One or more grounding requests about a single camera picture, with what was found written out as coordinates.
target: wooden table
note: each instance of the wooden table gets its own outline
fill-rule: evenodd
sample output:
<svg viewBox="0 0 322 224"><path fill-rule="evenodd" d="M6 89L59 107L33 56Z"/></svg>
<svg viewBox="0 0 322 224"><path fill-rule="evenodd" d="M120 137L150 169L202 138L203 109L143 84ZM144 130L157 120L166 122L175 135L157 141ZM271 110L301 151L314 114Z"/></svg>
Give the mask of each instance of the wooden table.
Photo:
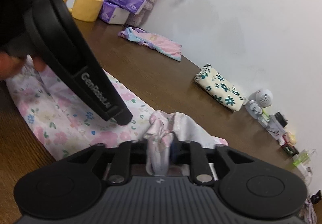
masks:
<svg viewBox="0 0 322 224"><path fill-rule="evenodd" d="M185 57L181 62L117 36L122 26L77 22L101 66L155 110L191 116L211 135L273 165L294 171L291 159L277 142L242 108L231 112L197 86L199 68ZM0 86L0 223L20 217L13 187L26 173L54 159L36 140L4 82Z"/></svg>

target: human hand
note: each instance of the human hand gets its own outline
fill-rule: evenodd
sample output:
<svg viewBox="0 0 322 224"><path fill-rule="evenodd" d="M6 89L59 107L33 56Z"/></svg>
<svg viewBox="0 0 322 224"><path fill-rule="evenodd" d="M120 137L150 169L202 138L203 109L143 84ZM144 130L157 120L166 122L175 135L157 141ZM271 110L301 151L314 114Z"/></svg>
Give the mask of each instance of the human hand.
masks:
<svg viewBox="0 0 322 224"><path fill-rule="evenodd" d="M46 63L39 56L32 56L32 59L35 70L41 72L46 68ZM19 73L25 62L26 57L11 57L7 53L0 51L0 80L5 80Z"/></svg>

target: yellow mug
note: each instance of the yellow mug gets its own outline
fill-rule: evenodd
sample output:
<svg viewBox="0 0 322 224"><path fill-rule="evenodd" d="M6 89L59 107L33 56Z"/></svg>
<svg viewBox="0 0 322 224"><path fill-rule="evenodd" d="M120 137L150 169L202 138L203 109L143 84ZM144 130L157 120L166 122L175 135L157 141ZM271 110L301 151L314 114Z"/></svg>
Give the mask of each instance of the yellow mug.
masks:
<svg viewBox="0 0 322 224"><path fill-rule="evenodd" d="M69 12L78 20L94 22L99 15L99 11L103 5L103 0L75 0L72 8L68 8Z"/></svg>

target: ribbed gray surface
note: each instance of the ribbed gray surface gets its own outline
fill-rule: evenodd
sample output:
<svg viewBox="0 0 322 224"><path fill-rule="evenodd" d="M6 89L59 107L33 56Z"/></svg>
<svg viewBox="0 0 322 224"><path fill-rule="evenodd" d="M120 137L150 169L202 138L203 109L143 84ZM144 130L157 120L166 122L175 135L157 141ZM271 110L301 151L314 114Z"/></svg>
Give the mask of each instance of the ribbed gray surface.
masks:
<svg viewBox="0 0 322 224"><path fill-rule="evenodd" d="M247 224L270 223L241 217L227 209L208 187L187 177L133 177L110 187L91 209L65 220L22 217L17 224ZM303 224L297 217L271 223Z"/></svg>

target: white wall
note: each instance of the white wall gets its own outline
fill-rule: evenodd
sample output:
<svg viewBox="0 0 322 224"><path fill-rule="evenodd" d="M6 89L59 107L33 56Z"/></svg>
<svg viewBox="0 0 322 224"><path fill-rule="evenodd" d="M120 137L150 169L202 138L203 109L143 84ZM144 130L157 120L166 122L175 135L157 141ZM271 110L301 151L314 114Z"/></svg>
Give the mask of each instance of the white wall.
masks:
<svg viewBox="0 0 322 224"><path fill-rule="evenodd" d="M158 0L143 28L181 43L185 57L212 64L246 95L269 88L297 148L317 150L310 191L322 188L322 0Z"/></svg>

